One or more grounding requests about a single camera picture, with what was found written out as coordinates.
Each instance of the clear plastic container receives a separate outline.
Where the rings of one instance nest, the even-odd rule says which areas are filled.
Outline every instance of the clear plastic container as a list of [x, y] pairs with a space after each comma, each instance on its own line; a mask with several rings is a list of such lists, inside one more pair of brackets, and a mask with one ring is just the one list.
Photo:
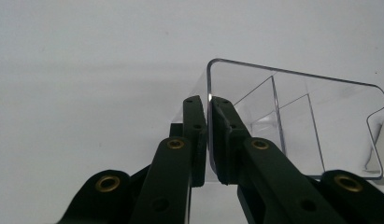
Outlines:
[[216, 59], [195, 94], [205, 102], [208, 122], [212, 96], [231, 101], [250, 134], [274, 142], [305, 175], [341, 169], [382, 177], [374, 115], [384, 108], [384, 92], [378, 86]]

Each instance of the transparent plastic box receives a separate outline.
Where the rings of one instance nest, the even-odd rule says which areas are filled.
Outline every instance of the transparent plastic box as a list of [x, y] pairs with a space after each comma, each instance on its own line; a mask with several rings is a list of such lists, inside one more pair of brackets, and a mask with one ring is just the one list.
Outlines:
[[382, 177], [375, 114], [384, 108], [384, 92], [378, 86], [216, 59], [195, 94], [208, 123], [212, 96], [232, 102], [250, 134], [274, 142], [304, 175], [341, 169]]

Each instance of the metal rivet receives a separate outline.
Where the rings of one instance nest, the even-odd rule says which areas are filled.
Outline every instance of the metal rivet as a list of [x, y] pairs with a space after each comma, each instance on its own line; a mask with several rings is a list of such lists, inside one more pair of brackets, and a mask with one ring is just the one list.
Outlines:
[[266, 142], [264, 142], [262, 140], [254, 140], [254, 141], [252, 141], [252, 146], [255, 147], [255, 148], [258, 148], [260, 150], [268, 149], [269, 148], [268, 143], [266, 143]]
[[185, 143], [178, 139], [172, 139], [167, 142], [167, 146], [171, 149], [180, 149], [180, 148], [183, 148], [183, 146], [185, 146]]
[[363, 190], [363, 186], [353, 178], [347, 175], [337, 175], [334, 177], [334, 182], [343, 189], [351, 192], [360, 192]]
[[95, 184], [95, 189], [100, 192], [110, 192], [120, 184], [120, 179], [115, 175], [104, 175]]

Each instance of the white background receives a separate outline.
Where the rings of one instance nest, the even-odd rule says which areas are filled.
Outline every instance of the white background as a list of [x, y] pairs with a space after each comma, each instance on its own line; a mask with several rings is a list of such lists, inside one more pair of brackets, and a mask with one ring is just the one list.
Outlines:
[[[149, 164], [217, 57], [384, 90], [384, 1], [0, 1], [0, 223]], [[235, 187], [193, 190], [191, 223], [245, 222]]]

